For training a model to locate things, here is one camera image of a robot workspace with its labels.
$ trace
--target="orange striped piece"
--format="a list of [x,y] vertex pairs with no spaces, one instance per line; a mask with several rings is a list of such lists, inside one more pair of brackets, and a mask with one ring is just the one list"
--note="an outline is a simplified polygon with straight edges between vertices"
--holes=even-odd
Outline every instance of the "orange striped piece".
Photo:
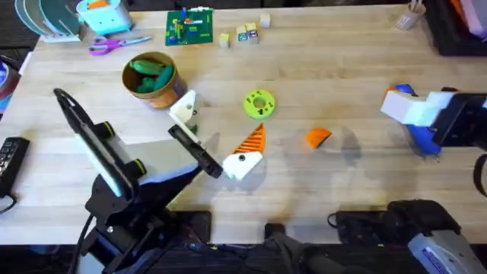
[[264,124],[261,123],[257,128],[243,141],[238,148],[235,149],[236,153],[246,153],[258,151],[260,153],[264,152],[266,147],[266,131],[264,129]]

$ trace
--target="small cube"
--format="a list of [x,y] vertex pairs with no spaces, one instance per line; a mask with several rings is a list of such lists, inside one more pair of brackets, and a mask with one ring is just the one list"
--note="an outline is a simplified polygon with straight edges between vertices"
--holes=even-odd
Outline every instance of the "small cube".
[[260,26],[261,27],[271,27],[271,15],[261,14],[260,15]]
[[259,35],[257,34],[257,26],[255,23],[248,23],[245,25],[247,29],[247,36],[251,43],[259,43]]
[[249,39],[247,36],[247,29],[245,28],[245,26],[237,27],[237,37],[238,37],[238,42],[247,41]]
[[220,47],[222,49],[228,49],[230,47],[230,34],[222,33],[220,34]]

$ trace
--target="remote control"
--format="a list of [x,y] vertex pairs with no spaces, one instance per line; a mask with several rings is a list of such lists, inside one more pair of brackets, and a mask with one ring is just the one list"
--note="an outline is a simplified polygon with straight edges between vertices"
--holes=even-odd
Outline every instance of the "remote control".
[[8,137],[0,148],[0,198],[11,194],[29,143],[21,137]]

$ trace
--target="orange and white object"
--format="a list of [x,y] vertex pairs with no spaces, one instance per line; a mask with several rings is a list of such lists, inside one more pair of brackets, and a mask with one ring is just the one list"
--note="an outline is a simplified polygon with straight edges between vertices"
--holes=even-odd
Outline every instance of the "orange and white object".
[[327,129],[316,128],[306,134],[306,141],[311,148],[318,148],[331,135],[332,132]]
[[265,146],[266,131],[261,123],[223,160],[223,170],[231,179],[242,180],[262,160]]

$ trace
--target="cable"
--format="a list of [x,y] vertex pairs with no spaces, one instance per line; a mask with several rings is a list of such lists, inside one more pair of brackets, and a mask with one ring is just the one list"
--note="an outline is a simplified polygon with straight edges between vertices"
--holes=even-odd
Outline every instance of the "cable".
[[[249,266],[247,264],[247,258],[249,257],[249,252],[251,250],[255,249],[256,247],[258,247],[258,245],[251,245],[249,247],[245,247],[245,246],[241,246],[241,245],[236,245],[236,244],[222,244],[221,245],[222,247],[233,247],[233,248],[237,248],[237,249],[243,249],[243,250],[246,251],[244,255],[240,255],[240,254],[238,254],[238,253],[236,253],[234,251],[231,251],[231,250],[226,250],[226,249],[218,248],[219,245],[217,245],[217,244],[207,244],[204,241],[201,241],[201,239],[199,238],[199,236],[189,226],[185,226],[185,229],[187,229],[189,231],[190,237],[192,239],[197,240],[200,244],[205,245],[210,250],[218,250],[218,251],[220,251],[222,253],[228,253],[228,254],[231,254],[231,255],[235,256],[236,258],[238,258],[239,260],[242,261],[243,266],[245,266],[245,268],[247,268],[248,270],[254,271],[254,272],[258,272],[258,273],[262,273],[262,274],[272,274],[271,271],[264,270],[264,269],[258,269],[256,267],[252,267],[252,266]],[[189,248],[187,246],[186,246],[186,249],[191,250],[192,252],[197,253],[199,255],[204,255],[204,254],[202,254],[202,253],[200,253],[200,252],[198,252],[196,250],[193,250],[192,248]]]
[[7,211],[9,211],[10,209],[12,209],[17,204],[17,199],[15,198],[14,195],[7,194],[6,196],[8,196],[8,197],[10,197],[10,199],[12,199],[12,204],[10,204],[9,206],[7,206],[6,209],[0,210],[0,214],[6,213]]
[[84,224],[81,233],[79,234],[79,239],[76,244],[75,252],[73,253],[73,257],[71,258],[71,263],[69,264],[68,274],[75,274],[76,268],[78,267],[78,258],[79,254],[81,253],[81,243],[84,240],[84,236],[86,235],[86,231],[88,231],[88,227],[90,226],[91,221],[93,221],[93,215],[90,214],[86,223]]

